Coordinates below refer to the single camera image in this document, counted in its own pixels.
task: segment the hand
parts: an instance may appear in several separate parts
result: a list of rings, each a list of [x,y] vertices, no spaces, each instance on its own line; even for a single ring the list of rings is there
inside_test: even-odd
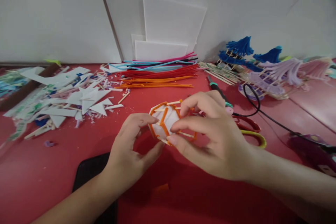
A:
[[[205,134],[210,142],[199,148],[180,135],[168,140],[189,161],[216,177],[229,180],[245,180],[253,168],[254,146],[244,139],[233,118],[225,109],[225,101],[217,90],[197,93],[181,103],[181,116],[190,108],[206,113],[206,117],[185,117],[173,124],[172,132],[191,129]]]
[[[121,126],[102,172],[108,177],[107,181],[117,180],[120,194],[130,188],[161,155],[165,146],[161,141],[144,156],[133,151],[133,144],[141,134],[141,127],[156,122],[158,119],[149,114],[137,113],[129,115]]]

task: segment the fingernail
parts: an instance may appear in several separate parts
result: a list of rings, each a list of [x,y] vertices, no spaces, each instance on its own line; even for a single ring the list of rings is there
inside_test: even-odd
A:
[[[172,144],[172,145],[177,145],[178,139],[177,136],[175,135],[170,135],[167,137],[167,140]]]

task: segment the red scissor handle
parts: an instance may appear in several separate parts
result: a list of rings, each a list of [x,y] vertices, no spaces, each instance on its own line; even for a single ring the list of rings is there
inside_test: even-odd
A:
[[[248,117],[240,117],[240,116],[232,116],[235,120],[236,124],[238,125],[238,128],[240,128],[241,130],[246,130],[246,131],[253,131],[253,132],[257,132],[259,133],[261,131],[261,128],[259,127],[258,124],[256,124],[252,119],[248,118]],[[241,124],[239,121],[245,121],[247,122],[249,125],[251,125],[251,128],[246,127],[245,125]]]

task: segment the black phone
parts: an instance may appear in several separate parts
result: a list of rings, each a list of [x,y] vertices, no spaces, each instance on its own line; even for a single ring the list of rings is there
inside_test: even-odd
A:
[[[77,169],[75,182],[72,192],[76,191],[93,177],[97,176],[105,168],[110,153],[105,153],[82,161]],[[94,224],[116,224],[117,223],[117,201],[114,201],[105,212],[103,212],[94,222]]]

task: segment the right hand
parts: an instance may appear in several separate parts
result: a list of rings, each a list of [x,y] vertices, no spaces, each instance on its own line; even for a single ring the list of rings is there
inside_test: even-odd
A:
[[[246,142],[233,118],[225,109],[225,100],[217,90],[196,93],[181,103],[181,116],[196,107],[206,117],[189,116],[173,124],[171,132],[190,129],[205,134],[210,142],[200,148],[180,135],[167,139],[190,162],[205,172],[228,180],[247,180],[253,171],[255,147]]]

